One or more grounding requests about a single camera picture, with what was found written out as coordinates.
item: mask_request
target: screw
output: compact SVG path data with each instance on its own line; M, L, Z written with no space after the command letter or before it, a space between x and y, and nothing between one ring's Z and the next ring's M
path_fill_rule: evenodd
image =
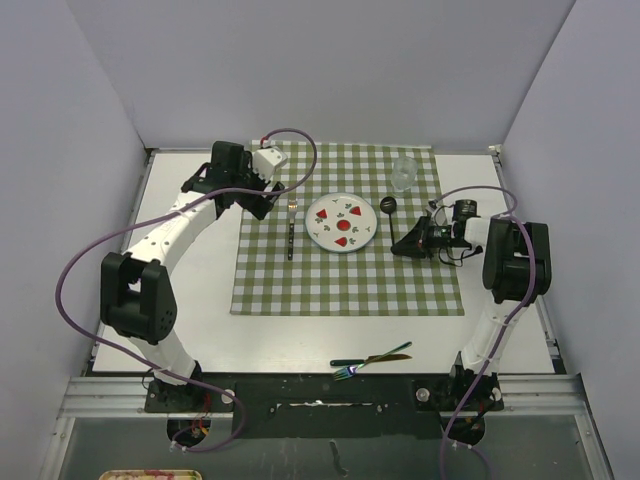
M429 393L429 390L427 390L424 387L416 390L416 398L418 399L419 402L422 402L422 403L428 402L430 396L431 394Z
M225 392L234 395L235 396L235 392L233 390L231 390L230 388L225 389ZM224 403L225 405L229 405L231 402L233 402L233 400L231 400L229 397L227 397L226 395L222 395L222 403Z

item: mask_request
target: white wall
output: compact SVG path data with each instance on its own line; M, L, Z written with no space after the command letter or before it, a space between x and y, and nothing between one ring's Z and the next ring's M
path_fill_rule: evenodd
M146 145L501 142L574 0L68 0Z
M0 65L0 468L32 479L89 347L55 311L57 275L125 223L144 150L63 0L0 4ZM66 293L88 327L105 251Z
M523 218L548 222L560 346L616 478L638 478L640 3L578 0L505 144Z

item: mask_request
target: white table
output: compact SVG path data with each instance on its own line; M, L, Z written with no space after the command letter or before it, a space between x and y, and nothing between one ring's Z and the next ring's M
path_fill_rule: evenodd
M164 214L180 186L209 160L208 152L155 155L138 221ZM466 185L499 186L487 155L437 155L443 192ZM449 199L473 198L478 213L504 211L495 191L467 191ZM330 372L329 360L364 358L411 340L411 360L371 365L369 372L446 373L469 340L490 294L482 287L478 256L458 269L464 316L443 317L276 317L229 313L241 210L234 206L204 231L175 268L171 281L178 303L175 325L187 351L209 372ZM131 241L145 235L134 232ZM396 232L401 237L406 232ZM106 327L104 337L134 348ZM96 372L140 372L146 367L109 347L98 349ZM521 318L507 345L502 373L553 373L542 321L535 308Z

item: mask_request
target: gray floor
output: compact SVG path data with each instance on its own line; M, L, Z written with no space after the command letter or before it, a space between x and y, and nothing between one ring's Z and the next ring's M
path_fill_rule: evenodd
M222 439L229 420L212 435ZM407 436L336 439L340 465L349 480L433 479L438 475L439 441ZM574 418L500 416L487 420L480 448L496 479L592 479ZM169 452L163 419L78 419L61 480L97 480L111 469L183 468L205 480L343 478L329 439L239 440L223 452ZM449 480L489 478L478 457L466 450L447 456Z

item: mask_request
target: fork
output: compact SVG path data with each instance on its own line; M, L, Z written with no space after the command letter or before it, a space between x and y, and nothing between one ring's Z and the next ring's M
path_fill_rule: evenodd
M289 200L289 252L287 254L287 258L289 260L293 260L293 231L294 231L294 220L296 218L296 213L298 212L298 202L296 200Z
M350 365L348 367L341 368L337 372L334 372L333 379L335 381L338 381L338 380L346 380L347 378L351 378L362 367L366 367L370 363L374 363L374 362L380 361L384 357L386 357L387 355L393 355L394 353L398 353L401 350L404 350L405 348L409 348L412 344L413 344L412 342L403 343L399 347L396 347L393 350L389 350L387 353L383 353L382 355L378 355L377 357L368 358L365 362L363 362L363 363L361 363L359 365Z

